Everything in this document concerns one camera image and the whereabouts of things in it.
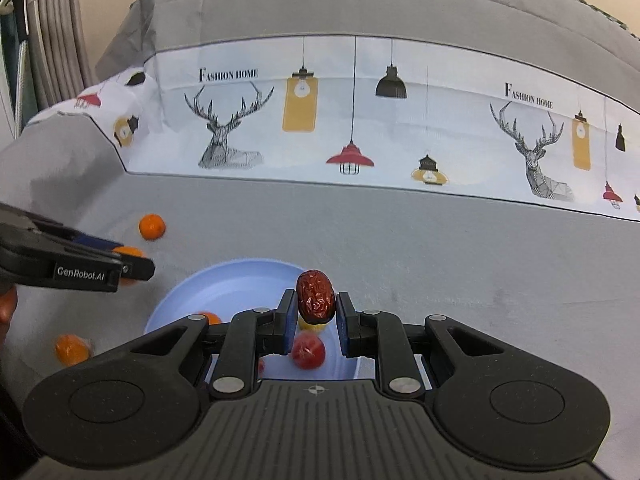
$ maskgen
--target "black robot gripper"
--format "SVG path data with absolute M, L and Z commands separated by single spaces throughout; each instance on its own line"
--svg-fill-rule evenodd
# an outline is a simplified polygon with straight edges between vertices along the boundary
M 300 423 L 287 413 L 305 405 L 318 414 L 318 435 L 339 435 L 353 449 L 342 459 L 351 461 L 349 467 L 363 466 L 369 449 L 388 438 L 391 447 L 410 444 L 417 450 L 421 462 L 415 458 L 414 465 L 407 455 L 402 466 L 414 473 L 445 464 L 430 470 L 429 478 L 437 480 L 521 479 L 523 473 L 545 480 L 606 478 L 591 463 L 609 427 L 609 406 L 599 389 L 445 316 L 429 316 L 423 326 L 403 324 L 388 312 L 357 312 L 341 292 L 336 320 L 342 354 L 375 359 L 375 380 L 261 381 L 258 359 L 290 351 L 296 305 L 295 291 L 288 290 L 277 309 L 241 312 L 230 323 L 209 326 L 202 316 L 185 317 L 62 370 L 30 393 L 25 428 L 44 454 L 83 471 L 82 478 L 103 469 L 144 478 L 145 467 L 187 464 L 191 447 L 213 439 L 225 421 L 245 435 L 297 442 L 302 455 L 329 460 L 335 452 L 329 437 L 326 444 L 323 438 L 295 437 Z M 415 355 L 422 356 L 430 388 Z M 392 423 L 406 433 L 391 434 Z M 233 428 L 224 433 L 228 449 L 212 461 L 232 456 Z M 384 462 L 380 455 L 376 460 Z M 456 474 L 444 469 L 451 457 L 458 457 Z M 248 474 L 220 467 L 217 478 Z M 263 476 L 278 477 L 275 466 L 269 471 Z M 381 471 L 390 472 L 384 478 L 398 473 Z

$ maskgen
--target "light blue bowl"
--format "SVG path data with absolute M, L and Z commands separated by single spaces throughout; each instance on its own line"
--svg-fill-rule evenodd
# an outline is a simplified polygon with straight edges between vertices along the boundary
M 287 288 L 305 269 L 277 260 L 233 260 L 190 276 L 162 300 L 146 324 L 145 334 L 197 312 L 212 312 L 223 322 L 243 310 L 257 306 L 276 308 Z M 347 359 L 340 352 L 335 319 L 318 334 L 326 359 L 315 370 L 301 370 L 290 356 L 264 358 L 264 379 L 348 380 L 358 375 L 359 359 Z

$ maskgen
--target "deer head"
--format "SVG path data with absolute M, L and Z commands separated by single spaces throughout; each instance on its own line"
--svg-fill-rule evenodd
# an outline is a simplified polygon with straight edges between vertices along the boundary
M 504 111 L 510 104 L 511 101 L 509 101 L 502 107 L 499 113 L 499 117 L 495 115 L 494 106 L 489 105 L 491 108 L 491 114 L 494 116 L 494 120 L 498 124 L 498 126 L 500 126 L 500 129 L 504 131 L 508 136 L 510 136 L 511 139 L 515 140 L 516 149 L 524 157 L 527 163 L 527 169 L 536 170 L 538 168 L 538 161 L 545 156 L 545 146 L 554 144 L 555 142 L 558 142 L 558 139 L 560 139 L 560 135 L 562 134 L 562 130 L 564 129 L 564 123 L 562 124 L 562 126 L 560 126 L 560 131 L 558 132 L 556 129 L 556 123 L 551 117 L 551 113 L 547 112 L 549 114 L 549 120 L 551 120 L 552 125 L 551 134 L 547 136 L 545 127 L 542 126 L 542 137 L 536 141 L 535 147 L 531 150 L 527 146 L 527 143 L 524 141 L 524 137 L 522 137 L 522 134 L 518 131 L 518 120 L 514 119 L 512 126 L 504 119 Z
M 206 111 L 203 106 L 200 106 L 200 95 L 204 90 L 204 86 L 196 94 L 196 97 L 194 97 L 193 105 L 189 101 L 187 94 L 184 95 L 184 100 L 187 101 L 187 105 L 194 114 L 196 114 L 199 118 L 207 121 L 207 130 L 209 130 L 213 134 L 215 139 L 226 139 L 226 136 L 229 132 L 235 130 L 238 126 L 240 126 L 240 124 L 242 123 L 242 118 L 245 118 L 248 115 L 251 115 L 254 112 L 260 110 L 273 94 L 273 88 L 271 88 L 271 92 L 269 92 L 269 95 L 267 95 L 267 97 L 263 99 L 262 92 L 256 88 L 253 82 L 250 81 L 250 83 L 255 90 L 255 101 L 252 102 L 251 105 L 247 108 L 246 102 L 244 101 L 243 97 L 242 107 L 238 112 L 231 116 L 231 119 L 227 124 L 220 124 L 218 122 L 218 116 L 213 113 L 213 101 L 209 102 L 209 107 Z

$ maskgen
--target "round joint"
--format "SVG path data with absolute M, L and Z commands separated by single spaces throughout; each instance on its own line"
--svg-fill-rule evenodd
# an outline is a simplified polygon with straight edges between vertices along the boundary
M 212 386 L 221 394 L 234 394 L 244 388 L 244 381 L 238 377 L 220 377 L 213 381 Z
M 389 383 L 389 387 L 397 394 L 414 394 L 420 389 L 420 381 L 411 377 L 396 377 Z

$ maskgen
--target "red date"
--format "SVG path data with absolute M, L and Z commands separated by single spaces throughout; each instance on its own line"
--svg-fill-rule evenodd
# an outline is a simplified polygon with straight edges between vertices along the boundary
M 334 288 L 319 270 L 306 270 L 298 277 L 298 311 L 309 325 L 329 323 L 335 315 Z

